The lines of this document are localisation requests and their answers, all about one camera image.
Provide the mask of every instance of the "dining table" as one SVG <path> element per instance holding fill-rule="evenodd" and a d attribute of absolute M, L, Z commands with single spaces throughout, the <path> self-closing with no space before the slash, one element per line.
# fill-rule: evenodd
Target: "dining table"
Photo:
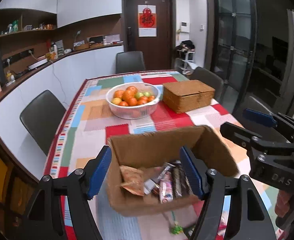
<path fill-rule="evenodd" d="M 130 82 L 145 82 L 155 85 L 163 94 L 163 83 L 188 80 L 176 71 L 152 71 L 116 74 L 84 80 L 66 111 L 52 142 L 44 174 L 53 178 L 68 176 L 78 168 L 84 168 L 88 160 L 96 158 L 110 136 L 141 134 L 176 129 L 185 126 L 207 125 L 215 131 L 237 163 L 239 178 L 250 171 L 246 150 L 223 138 L 220 125 L 231 122 L 241 124 L 215 99 L 209 106 L 186 113 L 177 114 L 163 101 L 157 104 L 155 112 L 141 119 L 127 120 L 113 115 L 105 99 L 108 90 L 116 85 Z M 253 180 L 271 217 L 275 231 L 274 212 L 278 190 Z M 89 201 L 95 222 L 104 240 L 185 240 L 184 233 L 173 235 L 169 228 L 173 225 L 171 212 L 139 217 L 123 217 L 114 211 L 108 201 L 106 183 L 98 195 Z M 174 211 L 175 220 L 184 227 L 194 224 L 200 214 L 202 201 Z M 225 196 L 223 213 L 228 214 L 230 196 Z M 69 213 L 67 197 L 62 196 L 62 211 L 66 234 L 69 240 L 76 240 Z"/>

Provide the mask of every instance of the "white plastic basket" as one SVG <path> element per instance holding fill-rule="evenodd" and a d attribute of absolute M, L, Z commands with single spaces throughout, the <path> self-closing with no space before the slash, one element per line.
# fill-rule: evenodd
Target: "white plastic basket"
<path fill-rule="evenodd" d="M 129 86 L 134 86 L 139 91 L 150 92 L 155 97 L 155 99 L 141 106 L 116 106 L 111 103 L 111 100 L 116 90 L 126 90 L 126 88 Z M 160 100 L 160 91 L 157 87 L 151 84 L 132 82 L 118 85 L 110 89 L 106 94 L 106 100 L 109 104 L 110 110 L 115 116 L 123 119 L 138 119 L 150 115 L 156 110 L 157 104 Z"/>

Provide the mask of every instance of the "colorful patchwork tablecloth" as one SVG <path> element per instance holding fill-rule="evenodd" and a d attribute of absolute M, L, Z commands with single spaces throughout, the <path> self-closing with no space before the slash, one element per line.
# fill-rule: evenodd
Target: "colorful patchwork tablecloth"
<path fill-rule="evenodd" d="M 240 124 L 214 99 L 210 106 L 184 114 L 176 114 L 160 101 L 153 114 L 137 120 L 125 120 L 114 116 L 105 100 L 107 91 L 116 85 L 146 82 L 156 85 L 162 92 L 163 83 L 185 80 L 187 78 L 176 71 L 140 72 L 85 80 L 57 131 L 48 154 L 44 174 L 60 178 L 68 176 L 77 168 L 83 168 L 88 160 L 97 156 L 112 135 L 138 134 L 204 124 L 214 128 L 229 147 L 238 165 L 239 176 L 248 174 L 250 164 L 246 150 L 224 139 L 219 133 L 220 125 L 226 121 Z M 274 223 L 277 189 L 258 181 L 254 181 L 254 184 Z M 226 196 L 223 208 L 226 212 L 229 210 L 229 203 L 230 197 Z M 169 226 L 173 225 L 170 212 L 142 217 L 123 217 L 115 212 L 109 205 L 105 183 L 99 194 L 89 201 L 89 205 L 104 240 L 187 239 L 183 233 L 179 235 L 169 233 Z M 62 206 L 68 239 L 76 240 L 67 197 L 62 197 Z M 176 220 L 183 227 L 189 226 L 197 221 L 201 208 L 202 202 L 199 202 L 175 210 Z"/>

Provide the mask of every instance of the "human hand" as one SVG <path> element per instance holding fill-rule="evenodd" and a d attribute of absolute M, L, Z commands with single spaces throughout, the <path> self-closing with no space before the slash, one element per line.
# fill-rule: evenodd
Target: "human hand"
<path fill-rule="evenodd" d="M 275 206 L 275 213 L 277 216 L 283 218 L 286 213 L 289 211 L 289 203 L 288 201 L 292 197 L 293 194 L 287 193 L 283 190 L 280 190 L 277 195 L 277 201 Z"/>

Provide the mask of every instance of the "chair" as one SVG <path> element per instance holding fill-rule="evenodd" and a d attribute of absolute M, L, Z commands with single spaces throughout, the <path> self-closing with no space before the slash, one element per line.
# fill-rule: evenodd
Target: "chair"
<path fill-rule="evenodd" d="M 116 74 L 145 71 L 143 53 L 141 51 L 128 51 L 117 53 Z"/>
<path fill-rule="evenodd" d="M 191 74 L 190 77 L 191 80 L 199 80 L 210 87 L 215 89 L 215 96 L 214 98 L 219 102 L 220 97 L 223 91 L 224 87 L 224 80 L 217 76 L 215 73 L 202 68 L 202 67 L 197 67 L 194 72 Z"/>
<path fill-rule="evenodd" d="M 260 134 L 266 141 L 286 142 L 286 138 L 283 137 L 279 132 L 270 127 L 265 127 L 256 122 L 249 121 L 243 117 L 243 111 L 246 108 L 253 109 L 255 111 L 269 114 L 271 111 L 257 98 L 251 94 L 247 94 L 244 101 L 240 106 L 232 113 L 232 115 L 240 122 L 243 127 L 247 130 L 253 131 Z"/>
<path fill-rule="evenodd" d="M 45 90 L 34 98 L 20 114 L 20 121 L 45 155 L 49 152 L 51 142 L 65 112 L 65 107 L 52 92 Z"/>

